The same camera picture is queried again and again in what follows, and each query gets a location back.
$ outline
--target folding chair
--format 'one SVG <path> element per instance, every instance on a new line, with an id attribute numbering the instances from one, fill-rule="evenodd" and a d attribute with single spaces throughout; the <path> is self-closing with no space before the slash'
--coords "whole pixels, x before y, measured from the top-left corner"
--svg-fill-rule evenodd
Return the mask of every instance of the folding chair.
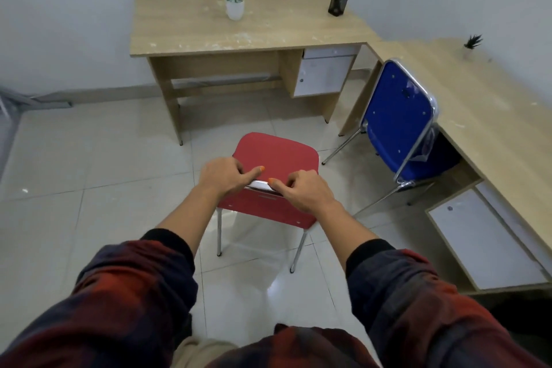
<path id="1" fill-rule="evenodd" d="M 296 141 L 268 134 L 246 134 L 239 141 L 233 157 L 241 162 L 245 172 L 257 166 L 264 166 L 265 170 L 259 178 L 263 181 L 274 177 L 285 183 L 289 174 L 297 170 L 314 169 L 318 172 L 319 156 L 315 149 Z M 297 210 L 288 200 L 276 192 L 263 192 L 253 189 L 244 189 L 236 195 L 223 199 L 216 210 L 218 219 L 217 256 L 222 254 L 221 216 L 223 210 L 242 212 L 301 228 L 303 236 L 290 268 L 291 273 L 295 272 L 308 229 L 316 223 L 314 216 Z"/>
<path id="2" fill-rule="evenodd" d="M 353 138 L 366 132 L 378 155 L 395 173 L 397 186 L 355 215 L 396 192 L 425 186 L 423 195 L 437 176 L 460 161 L 459 153 L 439 133 L 438 114 L 437 100 L 400 60 L 383 64 L 358 130 L 322 162 L 328 163 Z"/>

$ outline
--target hand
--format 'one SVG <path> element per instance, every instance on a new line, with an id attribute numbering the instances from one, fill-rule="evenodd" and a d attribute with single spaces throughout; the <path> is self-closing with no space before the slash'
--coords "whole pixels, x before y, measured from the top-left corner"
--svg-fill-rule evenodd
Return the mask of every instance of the hand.
<path id="1" fill-rule="evenodd" d="M 258 166 L 243 174 L 244 168 L 238 160 L 233 157 L 219 157 L 203 166 L 198 186 L 214 190 L 220 201 L 226 195 L 237 193 L 252 183 L 263 170 L 264 166 Z"/>
<path id="2" fill-rule="evenodd" d="M 314 170 L 293 172 L 287 181 L 284 184 L 278 179 L 270 178 L 268 184 L 300 211 L 317 215 L 324 207 L 336 201 L 326 181 Z"/>

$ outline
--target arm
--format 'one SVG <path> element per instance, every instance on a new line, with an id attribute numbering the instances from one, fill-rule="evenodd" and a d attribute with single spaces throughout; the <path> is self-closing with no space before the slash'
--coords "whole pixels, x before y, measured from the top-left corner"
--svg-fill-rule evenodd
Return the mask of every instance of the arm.
<path id="1" fill-rule="evenodd" d="M 199 184 L 141 240 L 105 246 L 69 298 L 26 328 L 0 356 L 2 367 L 168 367 L 175 335 L 196 302 L 194 254 L 219 200 L 242 189 L 233 158 L 216 159 Z"/>
<path id="2" fill-rule="evenodd" d="M 319 220 L 345 269 L 352 312 L 384 366 L 545 366 L 485 308 L 441 281 L 426 259 L 395 250 L 352 218 L 316 172 L 270 184 Z"/>

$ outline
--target tiled floor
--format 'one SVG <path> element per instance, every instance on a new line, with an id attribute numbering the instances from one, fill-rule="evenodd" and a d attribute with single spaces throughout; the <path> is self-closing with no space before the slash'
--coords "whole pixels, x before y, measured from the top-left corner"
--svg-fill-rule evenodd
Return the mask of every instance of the tiled floor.
<path id="1" fill-rule="evenodd" d="M 353 95 L 362 82 L 356 86 Z M 0 183 L 0 350 L 69 294 L 101 246 L 139 238 L 157 224 L 198 182 L 201 166 L 231 155 L 246 133 L 291 138 L 313 146 L 322 158 L 343 140 L 335 122 L 326 124 L 305 101 L 277 91 L 190 102 L 181 113 L 183 146 L 161 99 L 24 114 Z M 351 212 L 393 185 L 366 137 L 320 173 Z M 426 254 L 454 279 L 459 268 L 423 213 L 442 193 L 435 189 L 415 207 L 404 206 L 407 195 L 361 221 L 395 246 Z M 307 237 L 295 274 L 289 273 L 300 237 L 300 229 L 225 212 L 218 258 L 213 218 L 195 259 L 195 333 L 245 345 L 270 334 L 277 322 L 341 327 L 371 349 L 320 227 Z"/>

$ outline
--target pen holder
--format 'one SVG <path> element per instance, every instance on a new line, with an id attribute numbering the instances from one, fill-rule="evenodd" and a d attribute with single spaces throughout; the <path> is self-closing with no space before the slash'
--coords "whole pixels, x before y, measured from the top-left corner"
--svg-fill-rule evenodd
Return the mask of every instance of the pen holder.
<path id="1" fill-rule="evenodd" d="M 348 0 L 332 0 L 329 4 L 328 13 L 333 16 L 341 16 L 345 11 Z"/>

